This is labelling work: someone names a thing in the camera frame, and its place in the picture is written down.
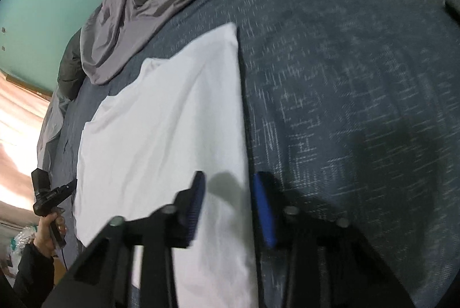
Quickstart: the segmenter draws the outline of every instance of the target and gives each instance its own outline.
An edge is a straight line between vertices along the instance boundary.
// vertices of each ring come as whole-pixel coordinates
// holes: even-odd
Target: white cloth
[[[181,307],[258,305],[237,52],[230,23],[170,60],[146,59],[81,136],[74,216],[85,246],[113,216],[146,217],[206,174],[196,239],[174,250]]]

